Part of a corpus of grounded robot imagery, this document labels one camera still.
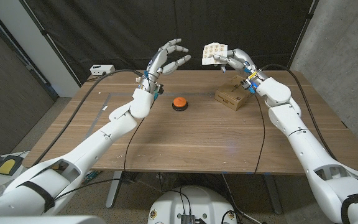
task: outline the black curtain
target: black curtain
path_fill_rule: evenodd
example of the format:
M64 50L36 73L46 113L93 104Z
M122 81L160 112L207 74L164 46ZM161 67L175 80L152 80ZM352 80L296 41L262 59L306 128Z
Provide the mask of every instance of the black curtain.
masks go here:
M82 83L94 64L143 70L175 38L192 56L181 70L218 69L201 65L212 42L244 50L258 67L287 65L312 1L26 0Z

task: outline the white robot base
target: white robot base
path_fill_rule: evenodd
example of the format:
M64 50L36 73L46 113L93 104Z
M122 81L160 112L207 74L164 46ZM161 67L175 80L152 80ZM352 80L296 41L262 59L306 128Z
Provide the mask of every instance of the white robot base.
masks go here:
M175 188L157 199L150 209L147 223L218 224L222 222L223 215L229 210L234 209L222 195L206 187L188 185ZM223 223L237 223L236 214L232 212L225 214Z

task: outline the power strip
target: power strip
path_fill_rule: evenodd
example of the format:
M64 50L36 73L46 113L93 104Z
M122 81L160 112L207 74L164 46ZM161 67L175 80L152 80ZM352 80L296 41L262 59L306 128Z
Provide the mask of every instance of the power strip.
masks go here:
M89 70L92 75L103 75L104 72L113 72L116 68L114 68L114 65L92 65Z

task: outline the wooden table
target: wooden table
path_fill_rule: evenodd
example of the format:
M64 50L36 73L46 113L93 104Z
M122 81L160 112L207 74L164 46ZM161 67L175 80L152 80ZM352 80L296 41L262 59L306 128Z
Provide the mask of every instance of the wooden table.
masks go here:
M303 174L287 138L271 124L268 109L259 98L265 118L266 137L259 106L252 97L237 111L214 99L214 91L236 74L228 71L176 71L161 76L165 92L155 101L129 146L126 170L161 172L214 172L253 174ZM284 71L267 71L267 75L287 85L300 105L302 120L315 134L310 115L293 78ZM308 97L320 130L332 152L343 164L358 170L358 140L341 123L338 116L318 95L303 75L295 72ZM93 82L85 83L47 132L24 159L29 167L61 130ZM137 87L135 75L118 73L103 80L90 94L71 125L44 160L61 156L106 124L108 115L132 100ZM172 100L183 96L186 111L172 109ZM95 170L123 170L124 156L134 130L116 141L93 166Z

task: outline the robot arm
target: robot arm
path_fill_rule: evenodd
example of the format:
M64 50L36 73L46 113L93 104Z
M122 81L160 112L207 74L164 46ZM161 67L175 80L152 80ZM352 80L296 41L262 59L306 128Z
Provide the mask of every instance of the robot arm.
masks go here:
M243 88L265 97L271 122L288 138L323 212L334 223L358 223L358 171L329 156L302 122L287 86L257 70L245 52L236 49L227 56L214 58L246 74Z
M110 122L85 139L69 153L37 164L18 176L0 197L0 216L56 215L74 196L75 192L59 195L80 186L86 173L111 145L137 125L135 118L145 118L154 99L163 92L157 84L158 76L174 72L191 57L187 55L165 67L167 55L174 50L188 52L176 46L181 39L171 40L161 47L140 77L133 100L114 110Z

